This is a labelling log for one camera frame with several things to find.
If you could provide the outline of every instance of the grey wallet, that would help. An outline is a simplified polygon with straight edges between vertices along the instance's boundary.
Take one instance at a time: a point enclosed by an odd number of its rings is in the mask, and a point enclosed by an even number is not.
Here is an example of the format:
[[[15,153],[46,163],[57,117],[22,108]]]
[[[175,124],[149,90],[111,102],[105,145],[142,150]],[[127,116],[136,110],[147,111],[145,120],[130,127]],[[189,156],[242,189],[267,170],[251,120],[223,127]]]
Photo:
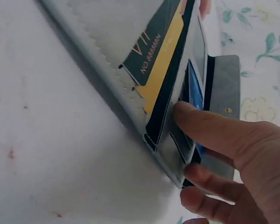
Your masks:
[[[172,119],[173,105],[239,118],[239,59],[210,57],[194,0],[39,0],[123,106],[171,180],[203,146]]]

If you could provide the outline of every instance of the card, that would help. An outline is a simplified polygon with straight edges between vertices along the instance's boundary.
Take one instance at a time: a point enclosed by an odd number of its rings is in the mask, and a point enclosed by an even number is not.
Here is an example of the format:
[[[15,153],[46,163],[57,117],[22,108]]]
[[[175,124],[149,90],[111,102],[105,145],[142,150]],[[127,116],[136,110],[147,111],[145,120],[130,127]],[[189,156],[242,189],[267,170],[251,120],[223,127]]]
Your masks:
[[[189,102],[195,106],[198,110],[203,110],[203,97],[201,88],[199,86],[198,78],[195,73],[194,67],[189,60],[188,63],[188,74],[189,74]],[[204,147],[196,143],[196,148],[200,155],[204,152]]]
[[[164,0],[147,29],[122,63],[145,99],[144,110],[151,115],[174,50],[182,32],[182,1]]]

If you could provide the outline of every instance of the floral fabric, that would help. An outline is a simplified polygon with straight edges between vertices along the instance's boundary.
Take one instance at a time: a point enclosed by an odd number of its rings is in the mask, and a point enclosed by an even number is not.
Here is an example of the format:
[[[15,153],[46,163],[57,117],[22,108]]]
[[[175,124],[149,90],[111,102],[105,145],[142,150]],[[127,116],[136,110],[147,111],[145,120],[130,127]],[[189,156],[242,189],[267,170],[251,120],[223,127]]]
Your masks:
[[[280,125],[280,0],[216,0],[224,55],[241,62],[241,119]]]

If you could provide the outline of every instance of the blue card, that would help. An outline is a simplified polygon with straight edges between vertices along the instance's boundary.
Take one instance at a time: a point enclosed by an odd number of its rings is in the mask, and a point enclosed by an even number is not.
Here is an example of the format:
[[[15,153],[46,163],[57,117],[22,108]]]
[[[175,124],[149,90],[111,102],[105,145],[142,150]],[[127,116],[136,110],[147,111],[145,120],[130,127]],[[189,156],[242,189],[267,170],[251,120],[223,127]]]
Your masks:
[[[191,61],[188,62],[188,73],[189,73],[189,102],[193,106],[197,107],[198,110],[203,110],[203,97],[197,75],[194,71]],[[200,155],[204,152],[204,147],[196,143]]]

